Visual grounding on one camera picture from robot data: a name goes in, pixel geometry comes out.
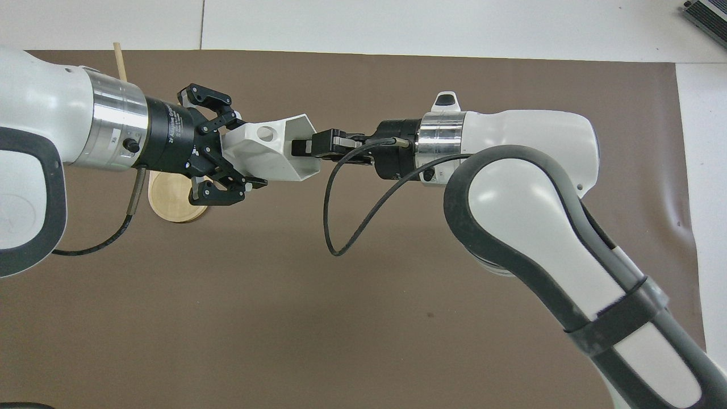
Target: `black cylindrical housing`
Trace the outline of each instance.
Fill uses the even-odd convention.
[[[417,141],[417,133],[421,119],[391,119],[379,124],[376,132],[369,140],[382,138],[401,138],[409,141],[408,148],[398,146],[377,146],[371,148],[374,157],[374,167],[381,179],[401,179],[416,169],[414,165],[414,144]]]
[[[194,149],[195,127],[190,110],[151,97],[146,97],[146,103],[148,134],[134,167],[185,173],[185,165]]]

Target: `small white label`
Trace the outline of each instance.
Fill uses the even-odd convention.
[[[121,136],[121,130],[113,128],[113,130],[111,130],[111,140],[108,142],[109,151],[113,151],[116,149],[116,145],[119,144],[119,136]]]

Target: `silver metal ring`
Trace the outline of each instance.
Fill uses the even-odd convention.
[[[93,88],[93,119],[89,138],[73,163],[105,170],[126,170],[137,154],[124,148],[126,139],[144,146],[149,114],[143,92],[136,85],[86,70]]]
[[[461,111],[427,112],[419,126],[419,136],[414,147],[414,163],[420,167],[435,159],[458,154],[462,148],[462,126],[465,114]],[[445,184],[459,166],[459,161],[438,164],[434,176],[425,180],[422,173],[419,179],[424,183]]]

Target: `black vent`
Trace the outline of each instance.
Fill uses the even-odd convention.
[[[725,0],[710,0],[710,3],[714,4],[715,7],[722,10],[727,15],[727,1]]]
[[[724,7],[726,3],[724,0],[710,1],[712,3],[719,1],[722,4],[722,7]],[[684,12],[686,13],[685,16],[691,20],[692,23],[706,31],[707,34],[719,41],[724,47],[727,47],[727,22],[717,15],[717,13],[713,12],[700,1],[697,1],[690,7],[687,7]]]

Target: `white tile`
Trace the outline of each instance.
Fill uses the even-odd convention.
[[[707,352],[727,368],[727,64],[677,64]]]
[[[196,49],[202,0],[4,0],[0,41],[22,49]]]
[[[681,1],[206,0],[206,49],[727,62]]]

